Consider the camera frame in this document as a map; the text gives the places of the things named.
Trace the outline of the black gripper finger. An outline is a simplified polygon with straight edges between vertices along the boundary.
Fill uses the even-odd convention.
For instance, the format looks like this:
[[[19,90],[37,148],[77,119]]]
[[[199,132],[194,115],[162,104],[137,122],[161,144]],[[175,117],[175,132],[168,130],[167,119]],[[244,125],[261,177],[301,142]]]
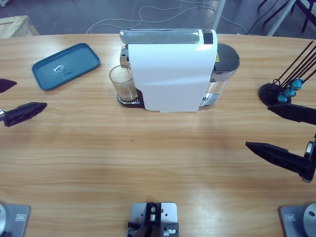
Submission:
[[[284,119],[305,123],[316,122],[316,110],[313,108],[287,103],[269,106],[268,110]]]
[[[32,119],[47,107],[47,103],[30,102],[15,109],[3,111],[3,123],[6,127]]]
[[[0,79],[0,93],[4,93],[17,84],[16,81],[9,79]]]
[[[303,181],[313,180],[316,170],[316,143],[310,158],[305,158],[305,153],[301,157],[268,143],[246,142],[245,145],[264,160],[299,174]]]

